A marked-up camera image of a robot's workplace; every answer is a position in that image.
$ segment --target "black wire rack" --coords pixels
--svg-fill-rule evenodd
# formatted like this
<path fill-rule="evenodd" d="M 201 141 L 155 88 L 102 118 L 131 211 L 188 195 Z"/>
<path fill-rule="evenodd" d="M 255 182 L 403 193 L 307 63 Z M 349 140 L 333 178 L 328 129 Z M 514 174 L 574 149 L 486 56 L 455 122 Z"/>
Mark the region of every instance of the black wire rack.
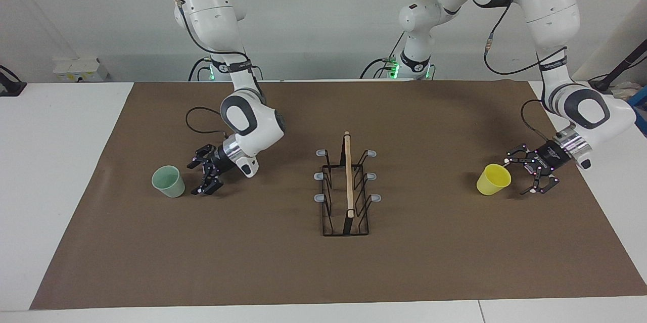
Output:
<path fill-rule="evenodd" d="M 369 157 L 376 157 L 377 153 L 373 150 L 365 150 L 356 164 L 351 164 L 352 186 L 354 202 L 351 208 L 347 203 L 333 202 L 332 195 L 335 191 L 333 188 L 333 179 L 335 170 L 346 171 L 346 137 L 342 143 L 342 155 L 339 164 L 333 165 L 330 162 L 328 150 L 317 150 L 318 157 L 325 157 L 326 164 L 321 166 L 321 172 L 314 175 L 315 180 L 321 182 L 321 193 L 314 196 L 317 203 L 321 203 L 321 233 L 324 237 L 351 237 L 367 236 L 370 233 L 369 226 L 369 209 L 373 202 L 379 202 L 382 197 L 379 194 L 368 194 L 366 184 L 377 178 L 374 173 L 364 171 L 363 164 Z"/>

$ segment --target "yellow cup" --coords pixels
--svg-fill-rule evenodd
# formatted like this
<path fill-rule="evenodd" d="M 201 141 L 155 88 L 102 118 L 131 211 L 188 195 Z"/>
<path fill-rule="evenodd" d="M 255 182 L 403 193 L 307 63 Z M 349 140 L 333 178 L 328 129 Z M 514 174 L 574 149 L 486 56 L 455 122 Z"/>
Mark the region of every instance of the yellow cup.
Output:
<path fill-rule="evenodd" d="M 513 177 L 510 171 L 501 165 L 491 164 L 485 167 L 479 181 L 476 182 L 476 189 L 484 196 L 492 196 L 510 186 Z"/>

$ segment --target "plastic cup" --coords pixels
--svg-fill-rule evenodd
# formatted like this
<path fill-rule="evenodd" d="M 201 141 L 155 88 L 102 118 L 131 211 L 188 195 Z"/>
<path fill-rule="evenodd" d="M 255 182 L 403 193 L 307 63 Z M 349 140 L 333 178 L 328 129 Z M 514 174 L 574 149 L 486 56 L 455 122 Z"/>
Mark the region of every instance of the plastic cup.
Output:
<path fill-rule="evenodd" d="M 176 198 L 184 193 L 184 180 L 175 166 L 168 165 L 157 169 L 153 173 L 151 182 L 155 189 L 163 192 L 169 198 Z"/>
<path fill-rule="evenodd" d="M 493 196 L 501 190 L 510 186 L 513 177 L 510 171 L 501 165 L 490 164 L 485 167 L 478 182 L 476 189 L 484 196 Z"/>

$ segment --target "brown table surface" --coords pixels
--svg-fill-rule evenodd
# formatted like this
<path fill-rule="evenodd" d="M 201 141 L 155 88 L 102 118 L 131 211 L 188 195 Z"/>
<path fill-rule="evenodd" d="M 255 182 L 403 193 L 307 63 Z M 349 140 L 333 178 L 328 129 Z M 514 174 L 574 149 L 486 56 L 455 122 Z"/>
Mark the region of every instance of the brown table surface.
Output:
<path fill-rule="evenodd" d="M 217 108 L 226 84 L 137 83 L 58 246 L 32 309 L 310 304 L 647 295 L 645 283 L 573 163 L 545 196 L 513 168 L 507 190 L 475 189 L 483 167 L 543 140 L 519 118 L 527 83 L 267 83 L 287 134 L 215 196 L 167 199 L 150 185 L 176 165 L 190 190 L 193 106 Z M 100 112 L 100 109 L 89 110 Z M 552 134 L 538 106 L 528 120 Z M 195 127 L 224 127 L 213 114 Z M 344 131 L 370 148 L 370 236 L 324 238 L 312 175 Z"/>

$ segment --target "robotic arm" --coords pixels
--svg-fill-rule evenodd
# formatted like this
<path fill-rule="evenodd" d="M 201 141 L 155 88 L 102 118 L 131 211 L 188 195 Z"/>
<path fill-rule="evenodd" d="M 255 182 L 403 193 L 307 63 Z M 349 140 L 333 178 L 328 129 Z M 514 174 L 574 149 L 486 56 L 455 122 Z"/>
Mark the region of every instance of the robotic arm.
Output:
<path fill-rule="evenodd" d="M 524 164 L 535 181 L 525 192 L 548 192 L 559 180 L 553 171 L 575 159 L 582 169 L 591 168 L 592 150 L 624 132 L 635 122 L 635 113 L 622 100 L 601 95 L 573 82 L 566 64 L 566 43 L 580 28 L 580 12 L 575 0 L 473 0 L 481 8 L 508 8 L 517 3 L 524 10 L 525 21 L 535 42 L 538 66 L 544 90 L 541 102 L 551 113 L 566 118 L 569 127 L 557 133 L 537 150 L 525 145 L 511 150 L 506 165 Z M 419 0 L 400 11 L 400 24 L 407 32 L 407 42 L 398 59 L 400 77 L 423 77 L 432 53 L 430 30 L 458 15 L 467 0 Z M 484 59 L 492 47 L 494 31 L 485 47 Z M 513 157 L 525 153 L 525 157 Z M 548 185 L 540 186 L 541 178 Z"/>
<path fill-rule="evenodd" d="M 284 136 L 284 119 L 266 106 L 238 31 L 238 21 L 245 14 L 234 9 L 233 0 L 174 1 L 175 18 L 194 42 L 211 54 L 212 70 L 229 73 L 234 85 L 234 92 L 220 105 L 220 115 L 234 134 L 220 146 L 197 150 L 188 164 L 188 168 L 202 165 L 204 171 L 203 184 L 192 193 L 213 194 L 222 187 L 219 176 L 234 167 L 247 178 L 256 175 L 256 155 Z"/>

